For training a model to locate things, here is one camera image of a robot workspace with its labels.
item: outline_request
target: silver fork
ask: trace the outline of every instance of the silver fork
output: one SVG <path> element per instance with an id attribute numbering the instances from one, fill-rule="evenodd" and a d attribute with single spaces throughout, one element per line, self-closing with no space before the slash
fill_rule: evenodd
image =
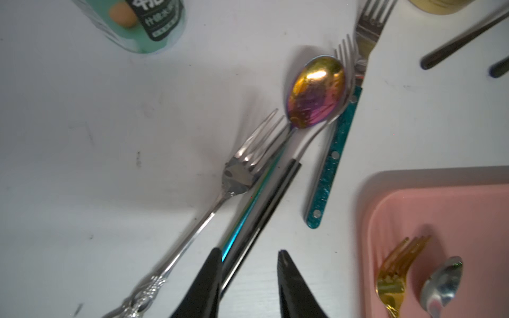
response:
<path id="1" fill-rule="evenodd" d="M 355 64 L 355 69 L 358 73 L 356 77 L 360 79 L 360 82 L 357 82 L 359 86 L 364 79 L 370 53 L 375 48 L 383 28 L 398 0 L 375 0 L 373 5 L 370 6 L 371 2 L 372 0 L 367 0 L 355 28 L 355 41 L 357 42 L 359 50 L 359 57 Z"/>
<path id="2" fill-rule="evenodd" d="M 280 135 L 286 130 L 285 128 L 281 129 L 276 137 L 272 138 L 270 142 L 267 142 L 278 124 L 285 117 L 284 115 L 281 116 L 275 124 L 266 130 L 265 128 L 276 112 L 277 109 L 263 120 L 233 155 L 230 161 L 226 163 L 226 167 L 222 174 L 221 193 L 213 206 L 203 214 L 197 225 L 193 228 L 191 233 L 186 236 L 177 249 L 154 271 L 154 275 L 150 277 L 148 282 L 143 283 L 124 302 L 122 307 L 119 308 L 119 317 L 142 317 L 154 301 L 161 286 L 166 282 L 166 278 L 173 266 L 189 248 L 203 228 L 214 217 L 219 207 L 229 198 L 247 192 L 263 174 L 265 168 L 271 163 L 282 147 L 282 145 L 273 147 L 275 141 L 278 140 Z"/>

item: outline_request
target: black handle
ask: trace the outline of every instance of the black handle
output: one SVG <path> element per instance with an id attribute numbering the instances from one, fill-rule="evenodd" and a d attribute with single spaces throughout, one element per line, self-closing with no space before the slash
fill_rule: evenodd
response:
<path id="1" fill-rule="evenodd" d="M 273 193 L 266 199 L 262 209 L 257 215 L 256 220 L 249 228 L 246 237 L 243 238 L 239 247 L 233 254 L 232 262 L 229 262 L 229 264 L 223 269 L 221 298 L 226 293 L 230 283 L 244 263 L 244 260 L 258 239 L 258 236 L 269 222 L 272 214 L 274 214 L 279 202 L 285 195 L 286 190 L 289 188 L 301 166 L 302 164 L 297 162 L 295 159 L 290 160 L 285 169 L 285 173 L 279 179 Z"/>
<path id="2" fill-rule="evenodd" d="M 423 70 L 428 70 L 434 67 L 435 65 L 446 59 L 449 55 L 453 54 L 454 52 L 465 46 L 468 42 L 472 41 L 477 36 L 484 33 L 486 30 L 496 25 L 500 21 L 504 20 L 508 16 L 509 12 L 506 12 L 504 15 L 484 25 L 483 27 L 480 27 L 477 30 L 465 35 L 464 37 L 461 37 L 456 41 L 449 43 L 434 52 L 431 52 L 430 54 L 422 58 L 422 60 L 420 61 L 420 66 L 422 67 Z"/>
<path id="3" fill-rule="evenodd" d="M 493 64 L 490 67 L 490 76 L 493 78 L 499 78 L 509 71 L 509 56 L 503 60 Z"/>

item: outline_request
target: silver spoon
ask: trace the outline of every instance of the silver spoon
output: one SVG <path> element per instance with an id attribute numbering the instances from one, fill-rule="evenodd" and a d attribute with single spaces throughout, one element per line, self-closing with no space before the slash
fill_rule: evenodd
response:
<path id="1" fill-rule="evenodd" d="M 432 318 L 440 318 L 442 309 L 454 298 L 463 274 L 461 257 L 449 258 L 424 283 L 420 292 L 420 306 Z"/>

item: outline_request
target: glitter knife handle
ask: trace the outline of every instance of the glitter knife handle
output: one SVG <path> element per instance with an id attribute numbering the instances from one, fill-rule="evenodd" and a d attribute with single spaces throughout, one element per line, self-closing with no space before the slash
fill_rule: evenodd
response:
<path id="1" fill-rule="evenodd" d="M 361 91 L 362 88 L 360 86 L 355 87 L 354 95 L 347 109 L 345 109 L 337 119 L 336 126 L 334 127 L 329 148 L 322 161 L 322 167 L 319 170 L 320 175 L 316 179 L 314 191 L 307 208 L 306 223 L 310 228 L 317 228 L 322 220 L 325 205 L 329 199 L 332 182 L 334 181 L 334 176 L 336 175 L 336 170 L 340 163 L 341 153 L 345 147 Z"/>

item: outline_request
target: utensil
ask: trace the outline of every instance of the utensil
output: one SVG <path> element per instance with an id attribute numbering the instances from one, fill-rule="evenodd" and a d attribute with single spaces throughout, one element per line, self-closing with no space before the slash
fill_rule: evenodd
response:
<path id="1" fill-rule="evenodd" d="M 355 86 L 354 84 L 355 49 L 349 35 L 347 36 L 346 41 L 343 41 L 343 46 L 342 47 L 339 46 L 339 51 L 342 53 L 340 54 L 341 59 L 340 61 L 344 65 L 344 77 L 346 85 L 345 95 L 340 98 L 339 104 L 329 114 L 324 125 L 316 130 L 316 132 L 311 136 L 311 138 L 309 138 L 307 142 L 303 145 L 303 147 L 300 149 L 297 156 L 294 157 L 294 159 L 290 160 L 290 162 L 287 164 L 285 168 L 284 174 L 281 175 L 281 177 L 278 179 L 276 186 L 272 189 L 272 192 L 270 193 L 269 197 L 264 201 L 262 208 L 260 209 L 256 219 L 254 220 L 250 228 L 247 230 L 246 236 L 240 242 L 233 256 L 231 256 L 232 261 L 229 262 L 229 264 L 226 265 L 223 270 L 221 297 L 225 294 L 233 277 L 235 276 L 240 266 L 244 262 L 245 258 L 249 254 L 251 247 L 258 239 L 258 236 L 260 235 L 261 231 L 263 230 L 263 228 L 269 221 L 270 217 L 274 213 L 277 205 L 279 204 L 279 201 L 281 200 L 286 190 L 290 186 L 290 183 L 292 182 L 293 178 L 299 171 L 299 168 L 301 167 L 301 163 L 299 163 L 299 160 L 304 155 L 305 151 L 307 150 L 307 147 L 309 147 L 313 139 L 323 129 L 325 129 L 325 127 L 333 123 L 341 115 L 341 113 L 345 110 L 347 106 L 347 101 L 350 100 L 350 97 L 353 94 L 353 89 Z"/>
<path id="2" fill-rule="evenodd" d="M 500 21 L 506 19 L 509 16 L 509 11 L 502 14 L 500 17 L 496 18 L 495 20 L 491 21 L 490 23 L 487 23 L 479 28 L 476 28 L 475 30 L 465 34 L 464 36 L 460 37 L 459 39 L 446 44 L 437 50 L 429 53 L 428 55 L 424 56 L 422 60 L 420 61 L 420 66 L 423 70 L 428 70 L 447 57 L 449 57 L 451 54 L 465 46 L 467 43 L 499 23 Z"/>
<path id="3" fill-rule="evenodd" d="M 360 72 L 356 76 L 361 79 L 364 79 L 370 53 L 375 48 L 383 28 L 398 2 L 398 0 L 383 0 L 382 3 L 380 1 L 375 0 L 371 5 L 372 0 L 367 0 L 355 27 L 355 41 L 359 49 L 359 59 L 355 63 L 355 70 Z"/>
<path id="4" fill-rule="evenodd" d="M 440 318 L 442 309 L 455 297 L 463 274 L 461 257 L 449 258 L 424 283 L 420 306 L 432 318 Z"/>
<path id="5" fill-rule="evenodd" d="M 413 261 L 431 237 L 405 238 L 385 259 L 377 276 L 376 292 L 392 318 L 400 316 L 405 297 L 406 276 Z"/>
<path id="6" fill-rule="evenodd" d="M 310 228 L 320 226 L 337 167 L 340 163 L 341 154 L 345 148 L 348 132 L 353 122 L 357 101 L 362 92 L 362 82 L 369 55 L 377 44 L 396 2 L 397 0 L 376 0 L 371 5 L 371 0 L 368 0 L 357 20 L 355 41 L 359 47 L 359 56 L 355 64 L 356 88 L 350 104 L 337 120 L 335 129 L 330 130 L 326 151 L 323 154 L 320 169 L 318 169 L 320 173 L 315 178 L 311 196 L 306 207 L 305 219 L 307 226 Z"/>
<path id="7" fill-rule="evenodd" d="M 489 74 L 493 78 L 499 78 L 509 71 L 509 56 L 490 66 Z"/>
<path id="8" fill-rule="evenodd" d="M 297 129 L 316 125 L 324 121 L 333 110 L 337 111 L 337 106 L 343 104 L 342 98 L 345 97 L 345 89 L 344 68 L 335 57 L 320 55 L 306 63 L 288 93 L 287 116 L 290 124 L 285 144 Z M 270 179 L 278 160 L 279 157 L 261 180 L 260 187 L 255 191 L 252 200 L 244 208 L 228 238 L 222 243 L 223 261 Z"/>
<path id="9" fill-rule="evenodd" d="M 272 146 L 284 129 L 277 134 L 276 138 L 273 138 L 270 142 L 268 140 L 284 116 L 281 116 L 268 130 L 265 129 L 276 112 L 277 109 L 263 120 L 230 161 L 226 163 L 222 174 L 221 192 L 213 206 L 203 214 L 191 233 L 184 238 L 177 249 L 158 267 L 149 281 L 143 283 L 126 300 L 122 306 L 123 312 L 120 314 L 120 317 L 142 317 L 154 301 L 161 286 L 166 282 L 166 278 L 172 268 L 203 228 L 210 222 L 212 217 L 214 217 L 219 207 L 229 198 L 247 192 L 256 183 L 273 160 L 274 155 L 278 154 L 278 150 L 280 150 L 280 147 L 274 150 Z"/>

